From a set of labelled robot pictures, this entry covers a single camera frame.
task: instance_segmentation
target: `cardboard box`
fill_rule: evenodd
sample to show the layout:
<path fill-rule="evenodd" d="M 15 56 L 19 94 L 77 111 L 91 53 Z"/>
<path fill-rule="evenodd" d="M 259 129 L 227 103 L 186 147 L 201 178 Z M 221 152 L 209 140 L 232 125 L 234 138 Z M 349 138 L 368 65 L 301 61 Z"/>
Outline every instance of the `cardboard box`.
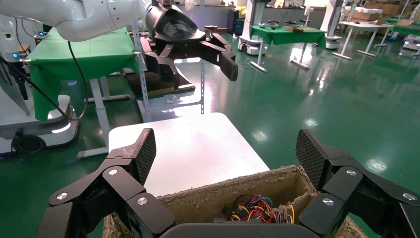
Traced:
<path fill-rule="evenodd" d="M 233 201 L 243 194 L 267 196 L 272 199 L 274 207 L 280 210 L 292 204 L 295 217 L 298 218 L 317 192 L 302 167 L 287 166 L 160 196 L 158 200 L 174 214 L 177 224 L 213 223 L 214 219 L 227 219 L 228 217 L 221 213 L 222 208 L 232 206 Z M 130 234 L 127 229 L 115 214 L 105 217 L 104 238 L 129 238 L 128 235 Z M 367 238 L 348 217 L 335 237 Z"/>
<path fill-rule="evenodd" d="M 347 21 L 347 17 L 349 16 L 349 14 L 350 14 L 350 10 L 346 11 L 346 14 L 344 15 L 345 21 Z M 361 19 L 363 21 L 376 21 L 380 18 L 380 16 L 381 14 L 378 14 L 378 13 L 361 13 L 361 12 L 355 11 L 352 16 L 352 21 L 353 21 L 353 18 Z"/>
<path fill-rule="evenodd" d="M 373 21 L 369 23 L 374 24 L 374 25 L 383 25 L 391 17 L 392 15 L 382 14 L 377 21 Z"/>
<path fill-rule="evenodd" d="M 403 10 L 404 6 L 399 4 L 379 3 L 379 2 L 367 2 L 365 8 L 370 9 L 381 9 L 382 14 L 391 16 L 399 15 Z"/>

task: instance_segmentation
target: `white tabletop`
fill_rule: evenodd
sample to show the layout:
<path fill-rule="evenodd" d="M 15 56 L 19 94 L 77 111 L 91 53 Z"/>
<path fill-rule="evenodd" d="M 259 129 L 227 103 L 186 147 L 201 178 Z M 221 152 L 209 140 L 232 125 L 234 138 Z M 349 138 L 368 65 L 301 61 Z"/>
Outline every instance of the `white tabletop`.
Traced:
<path fill-rule="evenodd" d="M 382 25 L 370 24 L 368 21 L 361 21 L 360 24 L 356 24 L 353 21 L 342 21 L 340 23 L 343 24 L 343 25 L 353 26 L 353 27 L 357 27 L 357 28 L 363 28 L 364 30 L 383 28 L 383 27 L 393 27 L 392 25 L 386 25 L 386 24 L 382 24 Z"/>
<path fill-rule="evenodd" d="M 269 170 L 221 113 L 118 127 L 109 150 L 133 144 L 144 128 L 155 131 L 157 154 L 145 183 L 154 196 Z"/>

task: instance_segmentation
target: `wheel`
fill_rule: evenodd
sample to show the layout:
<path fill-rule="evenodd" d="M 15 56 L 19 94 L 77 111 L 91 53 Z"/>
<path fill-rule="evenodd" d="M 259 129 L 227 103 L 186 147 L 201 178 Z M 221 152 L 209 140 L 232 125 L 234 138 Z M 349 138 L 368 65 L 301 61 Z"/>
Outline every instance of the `wheel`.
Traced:
<path fill-rule="evenodd" d="M 244 53 L 246 53 L 247 52 L 247 45 L 243 44 L 241 46 L 241 51 L 244 52 Z"/>
<path fill-rule="evenodd" d="M 12 146 L 19 153 L 34 153 L 46 148 L 45 141 L 35 135 L 18 135 L 12 140 Z"/>

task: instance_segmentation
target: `robotic arm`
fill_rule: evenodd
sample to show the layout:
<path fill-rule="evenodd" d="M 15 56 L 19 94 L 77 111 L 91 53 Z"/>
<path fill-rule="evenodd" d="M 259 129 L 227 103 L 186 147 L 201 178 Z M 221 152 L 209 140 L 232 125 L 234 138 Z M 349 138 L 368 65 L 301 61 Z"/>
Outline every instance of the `robotic arm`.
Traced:
<path fill-rule="evenodd" d="M 0 14 L 57 28 L 62 38 L 86 41 L 146 16 L 151 0 L 0 0 Z"/>
<path fill-rule="evenodd" d="M 86 41 L 142 18 L 150 36 L 142 37 L 147 68 L 161 79 L 174 81 L 174 59 L 201 57 L 220 66 L 236 81 L 238 65 L 231 45 L 218 34 L 205 32 L 173 0 L 0 0 L 0 14 L 53 26 L 68 41 Z"/>
<path fill-rule="evenodd" d="M 341 16 L 340 16 L 340 21 L 342 22 L 344 20 L 344 16 L 346 14 L 346 4 L 348 2 L 352 2 L 353 0 L 344 0 L 343 5 L 341 6 Z M 356 9 L 357 4 L 359 3 L 360 0 L 354 0 L 352 8 L 350 9 L 350 13 L 349 16 L 347 17 L 347 21 L 351 21 L 352 16 L 354 14 L 354 11 Z"/>

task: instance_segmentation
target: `yellow wire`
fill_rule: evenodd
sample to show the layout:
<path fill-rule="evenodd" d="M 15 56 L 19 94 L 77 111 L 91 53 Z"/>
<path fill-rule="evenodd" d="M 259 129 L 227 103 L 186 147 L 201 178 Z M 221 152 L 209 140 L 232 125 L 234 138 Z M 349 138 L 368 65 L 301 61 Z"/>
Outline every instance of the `yellow wire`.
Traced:
<path fill-rule="evenodd" d="M 242 206 L 242 205 L 239 205 L 238 208 L 239 209 L 245 209 L 245 211 L 247 211 L 247 213 L 249 213 L 248 209 L 246 207 Z"/>
<path fill-rule="evenodd" d="M 261 209 L 263 212 L 265 212 L 266 214 L 267 214 L 267 216 L 271 216 L 268 212 L 266 212 L 262 207 L 257 207 L 257 206 L 254 206 L 254 207 L 251 207 L 251 208 L 258 208 L 258 209 Z"/>
<path fill-rule="evenodd" d="M 293 208 L 292 205 L 287 206 L 287 208 L 289 207 L 292 208 L 292 224 L 295 224 L 295 209 Z"/>
<path fill-rule="evenodd" d="M 237 215 L 233 214 L 232 217 L 238 219 L 239 221 L 241 220 Z"/>

